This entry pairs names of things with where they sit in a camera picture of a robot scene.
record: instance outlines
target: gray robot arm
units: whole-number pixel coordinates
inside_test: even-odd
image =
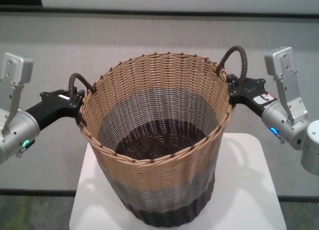
[[[265,55],[267,72],[277,83],[279,100],[269,94],[264,79],[245,78],[239,83],[228,77],[232,104],[244,104],[255,112],[280,140],[302,150],[301,164],[310,173],[319,175],[319,120],[309,122],[308,112],[300,97],[291,47],[281,47]]]
[[[78,110],[82,105],[84,90],[73,87],[75,78],[70,78],[70,89],[40,94],[42,101],[23,111],[19,101],[24,83],[30,82],[33,60],[6,53],[0,76],[0,164],[12,155],[21,155],[35,142],[40,131],[61,117],[73,117],[78,122]]]

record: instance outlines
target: basket handle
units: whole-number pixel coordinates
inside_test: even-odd
[[[241,73],[240,73],[240,78],[239,78],[239,84],[242,84],[245,81],[246,75],[247,75],[247,55],[245,52],[245,49],[242,48],[241,46],[233,46],[231,48],[228,49],[228,51],[225,53],[225,55],[223,56],[223,58],[220,60],[219,65],[217,66],[216,69],[216,74],[217,76],[219,76],[220,74],[220,70],[225,68],[225,62],[227,61],[227,59],[229,58],[229,56],[234,52],[234,51],[238,51],[240,54],[240,58],[241,58]]]
[[[73,73],[69,79],[69,97],[73,99],[74,93],[76,93],[76,87],[74,87],[75,79],[79,79],[82,82],[87,90],[90,90],[92,94],[96,92],[96,88],[93,87],[81,74]]]

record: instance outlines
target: white pedestal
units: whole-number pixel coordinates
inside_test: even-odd
[[[255,137],[225,133],[211,200],[192,222],[172,230],[285,230],[263,149]],[[70,230],[156,230],[133,216],[117,197],[88,144]]]

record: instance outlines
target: floor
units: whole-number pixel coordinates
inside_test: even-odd
[[[0,196],[0,230],[67,230],[74,197]],[[318,230],[319,204],[281,202],[287,230]]]

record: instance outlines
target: led light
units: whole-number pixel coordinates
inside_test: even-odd
[[[278,134],[278,130],[276,128],[270,127],[270,131],[274,134]]]
[[[26,147],[29,143],[30,143],[30,140],[26,139],[26,140],[23,142],[22,146],[23,146],[23,147]]]

